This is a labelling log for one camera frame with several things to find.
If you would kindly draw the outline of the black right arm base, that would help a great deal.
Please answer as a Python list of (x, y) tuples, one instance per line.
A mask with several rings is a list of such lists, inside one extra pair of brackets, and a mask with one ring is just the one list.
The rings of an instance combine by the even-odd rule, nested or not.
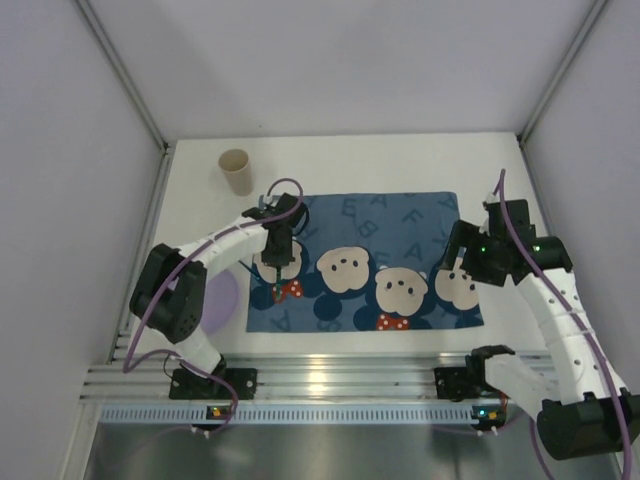
[(435, 368), (437, 398), (461, 402), (496, 395), (498, 390), (486, 381), (485, 363), (503, 355), (514, 356), (515, 351), (505, 345), (483, 346), (466, 355), (463, 366)]

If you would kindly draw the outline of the blue metal spoon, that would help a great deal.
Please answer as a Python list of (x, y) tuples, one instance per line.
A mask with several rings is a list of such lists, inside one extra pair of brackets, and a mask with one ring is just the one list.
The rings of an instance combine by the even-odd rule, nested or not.
[(256, 279), (257, 281), (261, 280), (261, 277), (259, 275), (259, 273), (252, 267), (250, 267), (249, 265), (247, 265), (245, 262), (239, 260), (238, 263), (246, 270), (249, 272), (249, 274), (251, 275), (252, 278)]

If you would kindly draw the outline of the blue cartoon bear placemat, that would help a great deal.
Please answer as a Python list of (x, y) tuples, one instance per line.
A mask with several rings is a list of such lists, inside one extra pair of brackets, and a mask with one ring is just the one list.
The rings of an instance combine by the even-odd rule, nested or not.
[(391, 332), (480, 327), (478, 288), (439, 264), (460, 217), (453, 192), (310, 195), (309, 223), (282, 269), (254, 257), (247, 331)]

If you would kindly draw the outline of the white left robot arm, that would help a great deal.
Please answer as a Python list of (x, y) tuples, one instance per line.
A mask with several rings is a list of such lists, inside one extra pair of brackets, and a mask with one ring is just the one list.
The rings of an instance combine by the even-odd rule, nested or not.
[(190, 373), (220, 374), (225, 361), (200, 326), (207, 283), (234, 263), (263, 254), (276, 269), (293, 262), (293, 229), (305, 216), (300, 197), (281, 195), (275, 204), (252, 207), (226, 228), (180, 247), (160, 243), (149, 252), (129, 300), (140, 321), (130, 350), (144, 329), (162, 336)]

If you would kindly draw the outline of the blue handled fork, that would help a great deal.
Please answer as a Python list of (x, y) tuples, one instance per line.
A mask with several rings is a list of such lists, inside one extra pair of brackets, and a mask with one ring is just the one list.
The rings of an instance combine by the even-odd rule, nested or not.
[(274, 284), (274, 302), (279, 304), (283, 300), (283, 277), (282, 268), (280, 266), (275, 268), (275, 284)]

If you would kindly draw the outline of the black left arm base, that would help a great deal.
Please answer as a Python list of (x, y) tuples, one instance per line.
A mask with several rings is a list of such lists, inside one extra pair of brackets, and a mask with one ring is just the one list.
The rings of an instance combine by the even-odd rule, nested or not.
[[(222, 380), (236, 392), (239, 400), (252, 400), (257, 389), (258, 371), (253, 368), (227, 368)], [(219, 382), (179, 367), (171, 377), (171, 400), (231, 400), (232, 392)]]

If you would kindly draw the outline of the beige cup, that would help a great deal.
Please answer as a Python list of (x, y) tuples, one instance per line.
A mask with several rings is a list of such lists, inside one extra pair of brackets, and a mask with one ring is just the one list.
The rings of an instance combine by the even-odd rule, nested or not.
[(248, 196), (253, 192), (253, 175), (250, 157), (245, 150), (230, 149), (224, 151), (218, 159), (229, 187), (238, 196)]

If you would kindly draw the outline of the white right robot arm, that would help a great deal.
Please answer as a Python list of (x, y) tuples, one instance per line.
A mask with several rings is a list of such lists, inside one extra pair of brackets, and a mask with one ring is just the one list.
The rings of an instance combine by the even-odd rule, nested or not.
[(555, 460), (626, 452), (639, 436), (639, 397), (606, 362), (577, 291), (562, 241), (540, 236), (524, 199), (487, 203), (481, 226), (454, 222), (439, 264), (473, 284), (511, 280), (536, 320), (557, 379), (533, 371), (505, 345), (475, 348), (465, 358), (476, 392), (501, 392), (533, 420)]

